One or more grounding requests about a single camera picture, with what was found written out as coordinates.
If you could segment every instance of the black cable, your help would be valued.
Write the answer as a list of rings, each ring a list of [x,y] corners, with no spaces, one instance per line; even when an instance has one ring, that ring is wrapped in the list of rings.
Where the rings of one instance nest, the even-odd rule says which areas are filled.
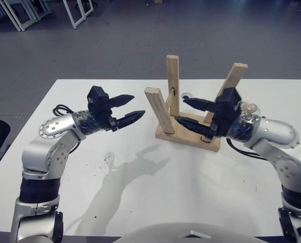
[[[66,105],[62,105],[59,104],[57,105],[54,109],[53,109],[53,113],[55,116],[62,116],[62,115],[66,115],[60,112],[60,110],[64,110],[66,111],[66,114],[72,114],[74,113],[74,111],[72,111],[69,107],[67,107]]]
[[[55,116],[66,115],[66,114],[60,112],[61,110],[66,111],[66,114],[72,114],[72,113],[74,113],[74,111],[72,111],[68,106],[59,104],[59,105],[56,105],[56,107],[53,109],[53,114]],[[75,145],[75,147],[69,152],[69,154],[73,153],[79,147],[80,143],[81,142],[78,142]]]
[[[241,150],[241,149],[235,147],[234,144],[232,143],[232,141],[229,138],[226,138],[226,141],[227,141],[227,144],[232,149],[234,149],[235,151],[241,153],[242,155],[245,155],[245,156],[248,156],[248,157],[251,157],[251,158],[257,158],[257,159],[267,160],[267,159],[261,157],[260,155],[258,155],[257,153],[247,152],[247,151],[244,151],[244,150]]]

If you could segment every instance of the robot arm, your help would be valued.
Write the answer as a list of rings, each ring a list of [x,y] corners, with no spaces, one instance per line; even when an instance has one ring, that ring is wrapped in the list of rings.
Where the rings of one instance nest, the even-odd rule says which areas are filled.
[[[243,142],[275,168],[282,184],[283,207],[278,209],[285,238],[301,243],[301,137],[289,124],[255,114],[257,107],[241,102],[235,88],[225,89],[216,102],[190,98],[185,103],[214,112],[210,126],[187,117],[176,120],[187,129],[204,135]]]
[[[40,126],[38,136],[22,153],[23,178],[15,202],[12,243],[62,241],[58,191],[68,156],[87,135],[100,130],[116,131],[140,119],[145,111],[135,111],[121,119],[111,116],[111,108],[133,98],[120,95],[109,99],[101,87],[93,86],[88,94],[88,110],[51,118]]]

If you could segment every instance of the wooden post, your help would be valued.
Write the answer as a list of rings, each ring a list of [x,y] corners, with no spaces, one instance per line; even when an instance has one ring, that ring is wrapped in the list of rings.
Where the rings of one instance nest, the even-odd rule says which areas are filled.
[[[174,89],[174,97],[170,106],[170,114],[172,116],[179,116],[179,57],[174,55],[167,55],[166,64],[169,91]]]
[[[170,115],[167,111],[167,106],[164,103],[164,99],[160,89],[156,88],[146,88],[145,94],[148,98],[150,105],[153,108],[153,111],[160,122],[160,125],[167,134],[173,134],[174,128],[170,118]]]
[[[229,74],[227,75],[227,78],[225,79],[225,82],[221,86],[221,88],[215,98],[215,101],[216,101],[217,97],[219,97],[222,94],[224,89],[236,87],[237,84],[239,83],[239,81],[241,80],[242,76],[246,72],[246,70],[247,70],[247,64],[234,63],[232,69],[230,70]],[[214,115],[214,113],[208,112],[208,114],[205,117],[204,122],[211,123],[213,115]]]
[[[174,98],[174,89],[171,89],[169,96],[167,97],[167,99],[165,101],[165,105],[166,105],[167,109],[170,108],[170,106],[173,102],[173,98]]]

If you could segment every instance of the white object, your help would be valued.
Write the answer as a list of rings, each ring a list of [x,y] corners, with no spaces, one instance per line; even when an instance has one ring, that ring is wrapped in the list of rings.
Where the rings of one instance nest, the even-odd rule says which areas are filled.
[[[32,8],[30,7],[29,3],[27,2],[27,0],[20,0],[19,3],[22,4],[25,12],[27,13],[27,15],[29,17],[29,20],[26,21],[25,23],[21,23],[21,21],[19,20],[19,18],[16,16],[15,12],[13,11],[8,0],[0,0],[0,4],[2,5],[4,11],[8,14],[9,18],[11,19],[11,21],[13,22],[15,27],[17,28],[17,26],[18,26],[18,28],[20,28],[20,30],[24,31],[27,27],[36,23],[38,20],[34,14]]]
[[[180,89],[213,100],[222,83],[181,80]],[[160,88],[166,97],[166,80],[58,80],[0,163],[0,231],[11,228],[24,147],[57,104],[87,109],[92,85],[110,97],[135,96],[114,109],[115,117],[142,109],[146,114],[115,133],[89,136],[70,155],[60,188],[65,234],[122,236],[167,222],[207,223],[250,236],[282,234],[280,182],[269,162],[242,156],[224,140],[215,153],[155,138],[157,120],[143,91]],[[243,79],[237,89],[262,115],[288,122],[301,134],[301,80]],[[184,103],[181,111],[203,114]]]
[[[64,5],[65,5],[65,8],[66,8],[66,11],[68,13],[70,22],[71,22],[71,24],[72,24],[72,26],[73,26],[74,29],[76,29],[77,26],[80,23],[82,23],[84,20],[86,20],[86,17],[89,16],[94,11],[91,0],[89,0],[89,4],[90,4],[91,9],[89,11],[87,11],[86,13],[84,11],[84,8],[83,8],[83,5],[82,5],[82,1],[81,0],[77,0],[77,3],[78,3],[79,9],[80,9],[80,13],[81,13],[82,17],[78,21],[75,22],[74,19],[73,19],[72,14],[70,12],[69,6],[67,4],[67,0],[63,0],[63,2],[64,2]]]

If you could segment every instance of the wooden plank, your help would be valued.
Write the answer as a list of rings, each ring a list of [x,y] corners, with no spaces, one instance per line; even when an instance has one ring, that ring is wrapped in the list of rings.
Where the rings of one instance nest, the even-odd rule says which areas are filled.
[[[170,106],[170,114],[172,116],[179,116],[179,57],[174,55],[167,55],[166,65],[169,91],[174,89],[174,98]]]
[[[222,86],[215,98],[215,101],[216,101],[217,97],[219,97],[222,94],[224,89],[236,87],[237,84],[239,83],[239,81],[241,80],[242,76],[246,72],[246,70],[247,70],[247,64],[234,63],[232,69],[230,70],[229,74],[227,75],[227,78],[225,79],[225,82],[222,84]],[[204,122],[211,123],[213,115],[214,115],[214,113],[208,112]]]
[[[199,123],[204,125],[203,116],[199,115],[192,115],[187,113],[180,114],[181,116],[186,116],[191,119],[198,120]],[[220,149],[220,138],[214,138],[211,142],[203,142],[201,141],[202,135],[194,133],[188,129],[186,129],[184,126],[180,125],[174,118],[174,116],[170,116],[173,128],[174,128],[174,134],[166,134],[161,126],[157,127],[155,137],[159,139],[168,140],[175,143],[181,143],[197,148],[203,148],[211,151],[219,151]]]
[[[159,120],[162,131],[164,133],[173,134],[173,124],[167,111],[167,106],[164,103],[161,90],[148,87],[144,92],[148,98],[150,105],[152,106],[157,119]]]
[[[170,106],[173,102],[173,98],[174,98],[174,89],[171,89],[169,96],[167,97],[167,99],[165,101],[165,105],[166,105],[167,109],[170,108]]]

